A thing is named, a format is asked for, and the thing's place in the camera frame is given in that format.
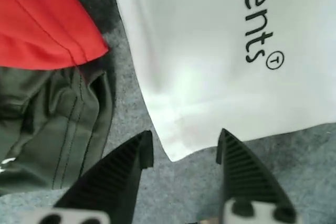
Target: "seam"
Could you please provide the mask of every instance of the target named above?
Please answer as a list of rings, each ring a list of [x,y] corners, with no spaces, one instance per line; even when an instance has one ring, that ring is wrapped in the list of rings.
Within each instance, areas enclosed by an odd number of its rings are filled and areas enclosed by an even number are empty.
[[[86,157],[87,157],[88,152],[89,152],[89,148],[90,148],[90,145],[91,145],[92,137],[93,137],[93,129],[92,129],[92,131],[91,131],[91,136],[90,136],[90,139],[89,139],[89,143],[88,143],[88,145],[86,146],[86,150],[85,150],[85,153],[84,153],[82,166],[81,166],[81,168],[80,168],[80,170],[79,170],[78,178],[80,178],[80,176],[81,176],[82,173],[83,173],[84,166],[85,166],[85,161],[86,161]]]
[[[88,58],[86,56],[85,51],[83,50],[82,46],[75,40],[75,38],[73,36],[70,35],[70,33],[68,33],[68,31],[64,28],[64,25],[62,24],[62,22],[60,22],[59,20],[55,19],[54,20],[63,28],[64,32],[74,41],[74,43],[77,44],[77,46],[80,48],[80,50],[82,51],[82,55],[83,58],[86,62],[88,62]]]
[[[53,186],[52,188],[53,188],[53,189],[54,189],[54,186],[55,186],[55,179],[56,179],[56,176],[57,176],[59,163],[60,163],[60,161],[61,161],[61,155],[62,155],[64,146],[65,146],[66,138],[67,138],[68,131],[69,131],[70,118],[72,117],[72,114],[73,114],[73,111],[74,111],[76,102],[77,102],[77,98],[75,98],[75,101],[73,102],[73,105],[72,105],[72,108],[71,108],[71,111],[70,111],[70,115],[69,115],[69,117],[68,117],[67,126],[66,126],[66,130],[65,130],[65,133],[64,133],[64,139],[63,139],[63,143],[62,143],[61,151],[60,151],[59,156],[58,156],[58,162],[57,162],[57,166],[56,166],[56,170],[55,170],[54,178],[53,178],[53,181],[52,181],[52,184],[53,184],[53,185],[52,185],[52,186]]]
[[[70,150],[69,150],[67,161],[66,161],[65,168],[64,168],[64,171],[63,171],[63,176],[62,176],[62,181],[61,181],[61,189],[63,187],[63,182],[64,182],[65,174],[66,174],[68,163],[69,163],[69,160],[70,160],[70,155],[71,155],[71,150],[72,150],[72,146],[73,146],[73,141],[74,141],[74,139],[76,137],[76,133],[77,133],[77,129],[78,129],[78,123],[79,123],[79,121],[81,119],[81,116],[83,114],[83,111],[84,111],[84,102],[83,102],[83,96],[82,96],[82,75],[81,74],[79,74],[79,92],[80,92],[80,98],[81,98],[81,101],[82,101],[82,108],[81,108],[81,111],[80,111],[80,113],[78,115],[78,118],[77,118],[77,121],[76,121],[75,132],[74,132],[72,140],[71,140]]]
[[[70,57],[71,57],[71,59],[72,59],[72,61],[74,62],[74,64],[75,65],[77,65],[77,63],[76,63],[76,61],[75,61],[75,59],[74,59],[74,57],[73,57],[73,55],[72,55],[72,53],[71,53],[71,51],[68,49],[68,48],[66,48],[66,47],[64,47],[61,43],[59,43],[53,36],[51,36],[51,34],[49,34],[38,22],[37,22],[37,20],[27,11],[27,9],[19,2],[19,0],[15,0],[16,2],[17,2],[17,4],[22,8],[22,10],[26,13],[26,14],[28,14],[28,16],[29,17],[31,17],[32,18],[32,20],[35,22],[35,24],[43,31],[43,32],[45,32],[46,33],[46,35],[48,35],[48,37],[49,38],[51,38],[56,44],[58,44],[61,48],[63,48],[65,51],[68,51],[68,53],[69,53],[69,55],[70,55]]]
[[[76,121],[75,132],[74,132],[73,137],[72,137],[72,140],[71,140],[70,150],[69,150],[68,157],[67,157],[67,161],[66,161],[65,168],[64,168],[64,171],[63,171],[63,176],[62,176],[62,181],[61,181],[61,187],[60,187],[61,189],[62,189],[62,187],[63,187],[63,182],[64,182],[65,174],[66,174],[67,167],[68,167],[68,163],[69,163],[70,156],[71,156],[71,150],[72,150],[72,146],[73,146],[73,141],[74,141],[74,139],[76,138],[76,133],[77,133],[77,129],[78,129],[78,123],[79,123],[79,121],[80,121],[80,119],[81,119],[81,116],[82,116],[82,114],[83,114],[83,110],[84,110],[84,104],[82,104],[81,111],[80,111],[79,116],[78,116],[77,121]]]

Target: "clothing pile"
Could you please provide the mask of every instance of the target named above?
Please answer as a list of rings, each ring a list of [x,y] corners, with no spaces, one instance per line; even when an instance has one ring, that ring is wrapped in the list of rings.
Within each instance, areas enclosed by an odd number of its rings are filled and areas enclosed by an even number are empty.
[[[78,0],[0,3],[0,196],[68,187],[106,143],[108,46]]]

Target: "hole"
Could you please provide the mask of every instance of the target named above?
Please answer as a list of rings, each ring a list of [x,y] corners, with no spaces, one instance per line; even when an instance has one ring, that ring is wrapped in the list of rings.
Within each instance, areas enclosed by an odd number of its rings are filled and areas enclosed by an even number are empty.
[[[100,220],[96,218],[91,218],[82,222],[82,224],[100,224]]]
[[[61,224],[62,218],[58,214],[52,214],[44,217],[39,224]]]

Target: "gray carpet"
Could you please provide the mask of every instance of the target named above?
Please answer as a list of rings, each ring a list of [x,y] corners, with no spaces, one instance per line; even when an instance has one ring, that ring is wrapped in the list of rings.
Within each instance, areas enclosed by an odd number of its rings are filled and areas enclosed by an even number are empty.
[[[115,111],[105,154],[133,135],[151,129],[117,12],[104,36],[113,49]],[[336,223],[336,125],[268,137],[247,145],[273,171],[306,224]],[[143,172],[134,224],[184,224],[216,216],[220,167],[215,148],[171,163],[154,134],[155,165]],[[0,198],[0,223],[19,223],[22,213],[51,206],[64,191],[40,191]]]

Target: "black stitching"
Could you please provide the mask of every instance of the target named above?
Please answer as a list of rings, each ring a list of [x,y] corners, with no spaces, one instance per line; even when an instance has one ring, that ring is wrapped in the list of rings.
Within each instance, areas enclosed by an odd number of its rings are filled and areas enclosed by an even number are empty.
[[[71,108],[71,112],[70,112],[70,115],[68,117],[68,122],[67,122],[67,127],[66,127],[66,130],[65,130],[65,134],[64,134],[64,139],[63,139],[63,144],[62,144],[62,147],[61,147],[61,151],[59,153],[59,156],[58,156],[58,162],[57,162],[57,166],[56,166],[56,171],[55,171],[55,174],[54,174],[54,178],[53,178],[53,181],[52,181],[52,188],[54,189],[54,186],[55,186],[55,179],[56,179],[56,175],[57,175],[57,171],[58,171],[58,167],[59,167],[59,163],[61,161],[61,155],[62,155],[62,151],[64,149],[64,146],[65,146],[65,142],[66,142],[66,138],[67,138],[67,135],[68,135],[68,130],[69,130],[69,125],[70,125],[70,118],[72,117],[72,114],[73,114],[73,110],[75,108],[75,105],[76,105],[76,102],[77,102],[77,97],[75,98],[75,101],[72,105],[72,108]]]
[[[65,178],[65,174],[66,174],[66,171],[67,171],[67,167],[68,167],[68,163],[69,163],[69,160],[70,160],[70,155],[71,155],[71,150],[72,150],[72,145],[73,145],[73,141],[76,137],[76,133],[77,133],[77,129],[78,129],[78,122],[80,121],[80,118],[83,114],[83,110],[84,110],[84,104],[82,105],[82,109],[80,111],[80,114],[77,118],[77,121],[76,121],[76,129],[75,129],[75,133],[73,134],[73,138],[71,140],[71,144],[70,144],[70,150],[69,150],[69,153],[68,153],[68,157],[67,157],[67,161],[66,161],[66,164],[65,164],[65,168],[64,168],[64,171],[63,171],[63,176],[62,176],[62,181],[61,181],[61,189],[63,187],[63,182],[64,182],[64,178]]]

